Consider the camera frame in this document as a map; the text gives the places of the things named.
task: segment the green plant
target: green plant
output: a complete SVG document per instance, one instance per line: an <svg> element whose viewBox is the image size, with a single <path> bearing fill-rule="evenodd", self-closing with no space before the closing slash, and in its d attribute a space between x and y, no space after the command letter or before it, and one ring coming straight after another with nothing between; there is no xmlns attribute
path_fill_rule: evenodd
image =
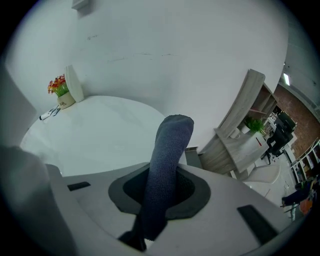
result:
<svg viewBox="0 0 320 256"><path fill-rule="evenodd" d="M255 133L264 133L264 124L260 119L252 118L251 116L247 116L244 120L244 124Z"/></svg>

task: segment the wooden shelf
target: wooden shelf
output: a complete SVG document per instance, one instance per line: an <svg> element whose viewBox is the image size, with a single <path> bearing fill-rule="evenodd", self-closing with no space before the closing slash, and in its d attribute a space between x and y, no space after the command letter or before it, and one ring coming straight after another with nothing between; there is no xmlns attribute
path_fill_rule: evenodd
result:
<svg viewBox="0 0 320 256"><path fill-rule="evenodd" d="M265 115L265 114L266 114L265 112L261 112L261 111L259 111L259 110L252 109L252 108L250 108L250 109L249 109L249 111L251 111L251 112L255 112L255 113L260 113L260 114L263 114L263 115Z"/></svg>
<svg viewBox="0 0 320 256"><path fill-rule="evenodd" d="M277 104L275 98L270 96L270 98L268 99L267 103L263 107L262 112L266 112L267 113L271 109L271 107L273 106L274 103Z"/></svg>
<svg viewBox="0 0 320 256"><path fill-rule="evenodd" d="M271 93L267 89L267 86L263 84L251 108L258 111L263 111L270 97Z"/></svg>

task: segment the white round table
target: white round table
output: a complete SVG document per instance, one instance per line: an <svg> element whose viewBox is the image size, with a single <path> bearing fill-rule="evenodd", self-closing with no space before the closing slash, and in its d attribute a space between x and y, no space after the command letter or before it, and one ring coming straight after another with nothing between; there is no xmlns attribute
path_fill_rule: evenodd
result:
<svg viewBox="0 0 320 256"><path fill-rule="evenodd" d="M38 119L20 146L57 166L63 176L112 171L150 161L164 118L137 101L91 96ZM180 163L187 164L185 154Z"/></svg>

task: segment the brick wall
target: brick wall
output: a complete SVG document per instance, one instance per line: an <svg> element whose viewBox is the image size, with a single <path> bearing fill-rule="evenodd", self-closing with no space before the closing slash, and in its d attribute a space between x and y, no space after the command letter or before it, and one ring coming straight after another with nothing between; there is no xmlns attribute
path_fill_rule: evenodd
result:
<svg viewBox="0 0 320 256"><path fill-rule="evenodd" d="M282 86L276 87L274 95L278 97L279 108L297 122L294 130L297 140L292 145L297 158L316 138L320 138L320 123L300 100Z"/></svg>

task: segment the white vase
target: white vase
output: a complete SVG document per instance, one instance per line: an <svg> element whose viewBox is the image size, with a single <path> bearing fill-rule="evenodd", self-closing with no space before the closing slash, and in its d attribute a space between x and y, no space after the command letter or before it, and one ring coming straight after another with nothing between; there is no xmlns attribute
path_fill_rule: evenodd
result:
<svg viewBox="0 0 320 256"><path fill-rule="evenodd" d="M84 100L84 92L81 87L81 83L78 79L76 71L72 65L66 66L64 69L64 77L66 81L66 86L70 91L70 94L76 102L81 102Z"/></svg>
<svg viewBox="0 0 320 256"><path fill-rule="evenodd" d="M244 125L244 126L241 128L241 132L244 133L244 134L246 134L246 133L249 132L249 131L250 131L250 128L249 128L248 126L246 126L246 125Z"/></svg>
<svg viewBox="0 0 320 256"><path fill-rule="evenodd" d="M58 97L57 101L60 109L62 110L70 107L76 102L75 99L71 96L69 91L66 94Z"/></svg>

